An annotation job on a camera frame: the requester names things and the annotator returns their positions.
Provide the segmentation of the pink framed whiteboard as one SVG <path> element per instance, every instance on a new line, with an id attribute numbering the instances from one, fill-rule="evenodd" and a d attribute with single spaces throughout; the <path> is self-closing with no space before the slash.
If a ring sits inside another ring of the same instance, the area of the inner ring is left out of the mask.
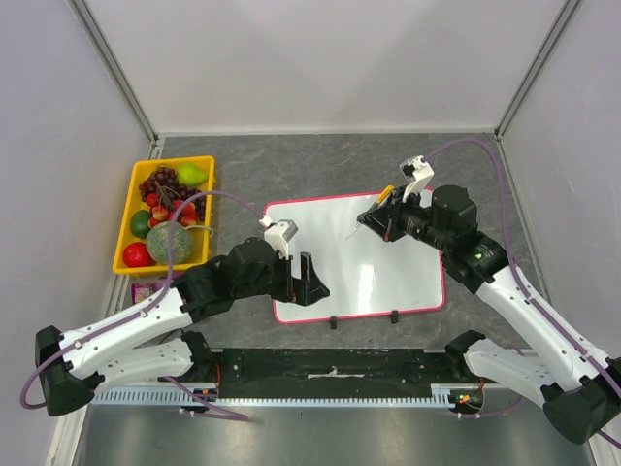
<path id="1" fill-rule="evenodd" d="M 290 219 L 298 232 L 290 242 L 293 272 L 300 254 L 309 252 L 317 276 L 330 296 L 313 305 L 273 303 L 281 324 L 433 312 L 445 302 L 441 254 L 412 239 L 383 242 L 356 216 L 370 208 L 379 193 L 363 192 L 278 201 L 265 213 Z"/>

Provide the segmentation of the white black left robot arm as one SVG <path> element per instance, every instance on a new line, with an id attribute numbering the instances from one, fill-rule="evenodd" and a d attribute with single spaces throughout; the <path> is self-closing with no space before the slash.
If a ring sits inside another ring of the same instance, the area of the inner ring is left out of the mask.
<path id="1" fill-rule="evenodd" d="M 248 297 L 266 295 L 303 307 L 329 297 L 311 254 L 303 252 L 300 258 L 301 275 L 294 277 L 291 257 L 262 239 L 249 238 L 115 316 L 76 330 L 52 325 L 39 330 L 36 376 L 48 415 L 67 415 L 107 389 L 142 379 L 187 376 L 204 381 L 212 373 L 213 360 L 206 340 L 197 333 L 151 348 L 145 343 L 223 314 Z"/>

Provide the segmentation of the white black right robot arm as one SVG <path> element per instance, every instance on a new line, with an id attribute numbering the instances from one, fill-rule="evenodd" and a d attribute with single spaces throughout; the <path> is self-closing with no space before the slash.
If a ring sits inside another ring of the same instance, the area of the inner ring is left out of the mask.
<path id="1" fill-rule="evenodd" d="M 536 353 L 529 360 L 470 330 L 451 341 L 445 373 L 482 377 L 542 408 L 574 444 L 586 443 L 620 414 L 620 361 L 589 342 L 530 285 L 506 250 L 480 232 L 477 207 L 456 185 L 436 189 L 423 207 L 405 187 L 358 215 L 383 241 L 405 236 L 441 252 L 445 272 L 493 308 Z"/>

